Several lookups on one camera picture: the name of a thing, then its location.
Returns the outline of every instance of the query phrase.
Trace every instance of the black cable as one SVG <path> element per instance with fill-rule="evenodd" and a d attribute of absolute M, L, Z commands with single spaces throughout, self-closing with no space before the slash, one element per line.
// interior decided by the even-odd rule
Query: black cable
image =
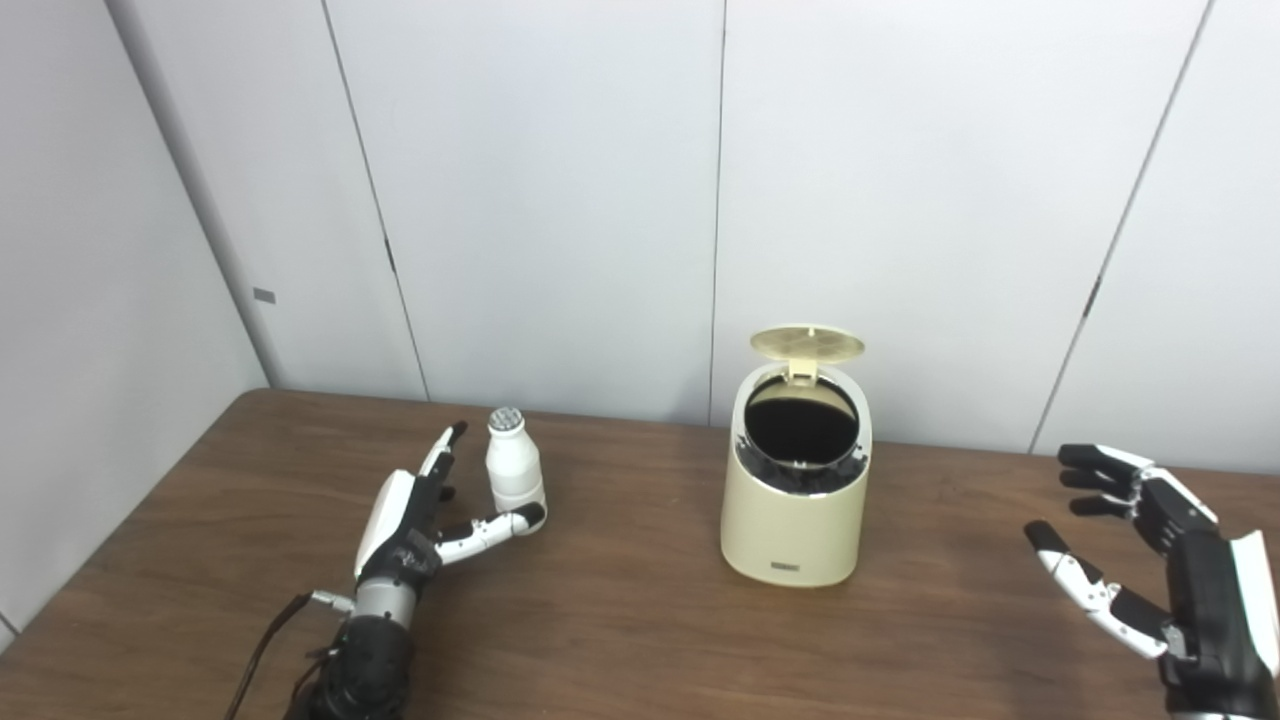
<path fill-rule="evenodd" d="M 266 651 L 266 646 L 271 644 L 271 638 L 275 635 L 276 630 L 284 626 L 291 618 L 297 615 L 298 610 L 311 601 L 311 593 L 302 593 L 289 601 L 284 606 L 284 610 L 271 620 L 271 624 L 266 626 L 266 632 L 262 633 L 262 639 L 257 641 L 257 647 L 253 648 L 253 655 L 248 657 L 248 665 L 244 666 L 244 675 L 241 676 L 241 684 L 236 688 L 236 696 L 232 697 L 232 705 L 227 708 L 227 715 L 223 720 L 233 720 L 236 712 L 239 711 L 241 702 L 244 701 L 244 693 L 248 692 L 248 684 L 253 682 L 253 673 L 257 671 L 257 661 L 262 659 L 262 652 Z"/>

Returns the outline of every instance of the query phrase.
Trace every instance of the bottle cap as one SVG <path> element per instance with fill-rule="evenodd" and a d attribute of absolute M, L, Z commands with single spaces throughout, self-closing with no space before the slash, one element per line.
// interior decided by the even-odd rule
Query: bottle cap
<path fill-rule="evenodd" d="M 489 414 L 489 429 L 504 433 L 518 428 L 525 416 L 515 407 L 499 407 Z"/>

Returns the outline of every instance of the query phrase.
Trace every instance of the white bottle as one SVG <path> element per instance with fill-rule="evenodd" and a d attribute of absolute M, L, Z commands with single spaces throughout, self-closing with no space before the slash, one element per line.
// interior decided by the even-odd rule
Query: white bottle
<path fill-rule="evenodd" d="M 515 407 L 499 407 L 489 415 L 489 452 L 485 455 L 485 468 L 489 469 L 489 487 L 493 489 L 493 503 L 499 512 L 515 510 L 521 505 L 538 502 L 547 509 L 547 492 L 543 489 L 543 466 L 538 446 L 525 432 L 525 416 Z M 547 519 L 520 534 L 536 532 Z"/>

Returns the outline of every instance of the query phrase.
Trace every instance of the wooden table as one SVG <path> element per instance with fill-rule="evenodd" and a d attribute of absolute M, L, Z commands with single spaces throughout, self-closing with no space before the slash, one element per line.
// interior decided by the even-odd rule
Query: wooden table
<path fill-rule="evenodd" d="M 0 717 L 220 717 L 266 623 L 297 592 L 349 592 L 380 483 L 460 418 L 479 432 L 458 446 L 444 520 L 492 509 L 485 415 L 243 396 L 0 656 Z M 529 427 L 547 527 L 430 587 L 410 717 L 1164 716 L 1155 667 L 1060 596 L 1021 527 L 1051 518 L 1110 579 L 1162 601 L 1161 564 L 1125 524 L 1071 518 L 1051 459 L 878 443 L 858 571 L 797 591 L 719 556 L 726 430 L 545 414 Z M 1274 479 L 1181 477 L 1280 557 Z M 300 614 L 241 717 L 280 717 L 302 653 L 335 624 Z"/>

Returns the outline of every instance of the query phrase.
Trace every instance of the trash can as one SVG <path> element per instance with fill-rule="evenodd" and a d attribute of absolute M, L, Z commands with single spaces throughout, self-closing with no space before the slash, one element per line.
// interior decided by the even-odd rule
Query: trash can
<path fill-rule="evenodd" d="M 861 355 L 863 342 L 783 325 L 751 347 L 776 363 L 749 374 L 733 400 L 721 551 L 765 583 L 838 583 L 858 565 L 872 420 L 858 383 L 829 365 Z"/>

